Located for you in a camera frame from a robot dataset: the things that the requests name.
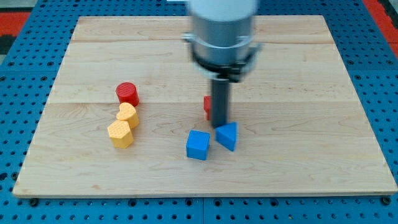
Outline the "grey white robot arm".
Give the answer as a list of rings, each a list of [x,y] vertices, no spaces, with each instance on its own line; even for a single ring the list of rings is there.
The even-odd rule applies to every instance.
[[[260,44],[253,44],[258,0],[189,0],[191,31],[183,35],[194,64],[210,80],[210,121],[226,125],[229,84],[239,83],[254,68]]]

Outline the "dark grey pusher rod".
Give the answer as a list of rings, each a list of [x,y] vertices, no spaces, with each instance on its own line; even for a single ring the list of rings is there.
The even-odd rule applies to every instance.
[[[229,81],[211,81],[211,125],[223,126],[228,121]]]

